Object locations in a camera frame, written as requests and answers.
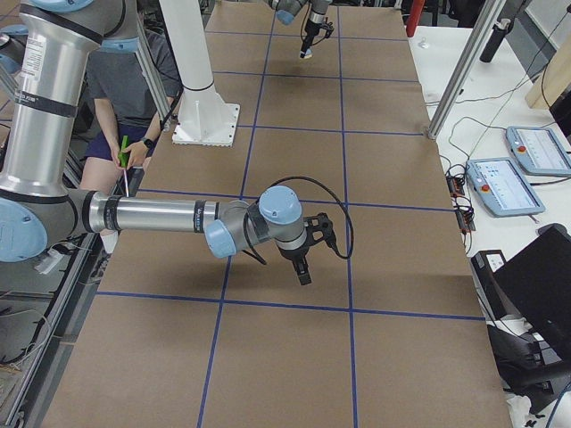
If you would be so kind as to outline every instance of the white table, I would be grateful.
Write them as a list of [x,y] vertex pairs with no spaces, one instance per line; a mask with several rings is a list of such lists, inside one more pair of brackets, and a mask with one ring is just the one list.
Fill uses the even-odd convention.
[[[470,31],[470,29],[418,27],[415,36],[410,39],[410,48],[431,118],[436,110],[434,102],[441,99]],[[505,40],[490,63],[476,60],[463,86],[463,93],[457,101],[501,95],[522,82],[525,83],[511,98],[507,94],[498,99],[456,103],[436,139],[440,154],[450,159],[453,164],[465,164],[466,155],[450,145],[451,138],[455,145],[471,153],[471,159],[511,156],[505,131],[488,129],[476,146],[486,128],[470,119],[458,123],[463,117],[477,119],[490,125],[498,111],[501,111],[492,125],[502,128],[539,127],[553,122],[549,111],[532,110],[527,107],[525,95],[532,83],[526,80],[525,69]],[[571,150],[557,124],[550,125],[550,128],[555,131],[566,150]],[[444,170],[448,167],[448,162],[443,160]],[[460,169],[455,169],[453,172],[460,172]],[[534,176],[527,176],[527,179],[534,183],[557,180],[554,177]],[[534,190],[546,207],[545,212],[534,216],[539,224],[528,216],[495,218],[472,192],[470,199],[475,209],[476,231],[472,234],[473,241],[468,256],[482,250],[501,250],[506,259],[511,259],[537,236],[537,229],[541,226],[560,223],[567,227],[567,230],[571,230],[571,180],[555,185],[536,186]],[[549,414],[553,404],[551,403],[544,413]],[[559,405],[551,427],[568,426],[568,421],[571,421],[570,393]],[[547,418],[540,419],[535,428],[543,428],[546,423]]]

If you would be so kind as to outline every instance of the power strip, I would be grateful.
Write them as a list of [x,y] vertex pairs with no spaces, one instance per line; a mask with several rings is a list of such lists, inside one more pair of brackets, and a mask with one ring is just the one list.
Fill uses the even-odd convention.
[[47,275],[54,270],[60,261],[62,261],[63,254],[53,248],[50,248],[47,251],[47,255],[42,255],[40,257],[43,257],[42,261],[35,265],[34,269],[42,275]]

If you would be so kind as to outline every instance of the robotic arm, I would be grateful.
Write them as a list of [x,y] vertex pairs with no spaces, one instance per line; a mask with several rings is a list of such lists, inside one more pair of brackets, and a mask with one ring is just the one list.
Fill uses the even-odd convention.
[[248,205],[123,198],[63,185],[87,56],[101,45],[134,52],[136,16],[134,0],[22,2],[29,36],[0,173],[0,261],[28,259],[69,236],[104,228],[170,230],[205,233],[220,258],[274,239],[309,284],[305,255],[321,241],[336,251],[335,234],[326,214],[304,218],[287,187],[270,187]]
[[[305,37],[302,42],[300,58],[310,59],[313,40],[320,30],[325,30],[324,38],[329,38],[333,33],[333,24],[327,21],[325,16],[327,8],[332,0],[309,0],[310,15],[305,23]],[[289,25],[295,16],[308,3],[308,0],[268,0],[269,7],[276,10],[276,17],[284,25]]]

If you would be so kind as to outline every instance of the person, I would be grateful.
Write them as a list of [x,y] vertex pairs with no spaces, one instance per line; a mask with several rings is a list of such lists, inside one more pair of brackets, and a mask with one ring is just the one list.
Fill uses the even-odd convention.
[[[177,66],[165,37],[145,30],[151,56],[159,70],[169,104],[181,88]],[[79,188],[110,194],[121,177],[120,144],[128,136],[127,169],[149,164],[161,124],[141,66],[133,53],[95,51],[87,60],[87,87],[95,103],[101,132],[88,144]],[[103,247],[111,254],[117,232],[103,230]]]

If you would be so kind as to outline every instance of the brown cardboard surface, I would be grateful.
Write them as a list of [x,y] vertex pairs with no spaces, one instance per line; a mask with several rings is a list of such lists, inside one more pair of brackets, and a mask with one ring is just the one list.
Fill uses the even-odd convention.
[[418,82],[408,40],[341,39],[343,78],[387,78]]
[[345,136],[351,202],[451,208],[438,148],[423,136]]
[[401,11],[390,7],[338,7],[340,37],[406,40]]
[[339,100],[340,88],[336,79],[267,76],[258,125],[339,131]]
[[269,35],[208,33],[206,43],[212,71],[264,71]]
[[343,80],[345,130],[422,134],[430,123],[419,83]]
[[226,265],[212,257],[201,235],[127,230],[99,290],[217,299]]
[[355,308],[482,316],[451,212],[351,207]]
[[[340,133],[256,129],[244,194],[259,196],[272,183],[289,176],[319,180],[343,199],[343,142]],[[303,181],[284,185],[303,200],[333,199],[320,187]]]
[[[17,15],[18,11],[20,10],[17,6],[20,4],[20,0],[2,0],[2,4],[0,4],[0,15]],[[1,26],[5,27],[8,24],[4,24],[4,20],[0,21]]]
[[225,306],[203,427],[352,426],[347,321],[344,313]]
[[359,427],[512,426],[485,324],[355,315]]
[[238,125],[253,125],[261,76],[214,73],[214,85],[226,103],[240,104]]
[[316,47],[309,60],[300,58],[301,41],[298,37],[273,36],[269,49],[268,74],[286,76],[339,77],[339,44],[328,40]]
[[[275,36],[277,22],[265,36],[266,4],[218,3],[209,45],[227,71],[215,73],[217,90],[242,105],[234,146],[162,142],[142,187],[174,194],[139,197],[251,198],[282,176],[309,175],[343,200],[347,188],[352,261],[324,244],[311,249],[313,284],[302,287],[274,243],[257,248],[266,267],[238,254],[226,270],[202,236],[124,232],[100,289],[110,295],[96,297],[44,426],[508,426],[437,152],[420,136],[420,84],[349,78],[414,79],[410,52],[395,50],[405,42],[386,41],[406,40],[401,15],[328,15],[349,39],[332,37],[312,62],[288,65],[299,39]],[[249,62],[229,52],[239,44],[227,36],[248,45]],[[351,37],[385,41],[364,43],[362,59]],[[343,79],[333,60],[340,42]],[[260,73],[262,62],[267,74],[239,74]],[[357,62],[370,62],[365,74]],[[345,253],[343,216],[327,194],[288,185],[320,201],[304,202],[304,215],[327,212]]]
[[263,2],[217,2],[206,30],[269,34],[273,16],[274,11]]
[[[326,212],[333,221],[337,245],[345,249],[345,219],[339,208],[330,204],[303,204],[305,216]],[[325,244],[313,247],[307,255],[312,283],[300,285],[292,263],[279,254],[274,243],[256,247],[267,266],[240,254],[233,258],[228,277],[226,298],[288,305],[347,308],[347,262],[337,258]]]
[[250,129],[239,128],[232,147],[173,144],[162,139],[141,188],[239,195],[251,135]]
[[213,303],[97,296],[42,427],[195,424],[217,312]]

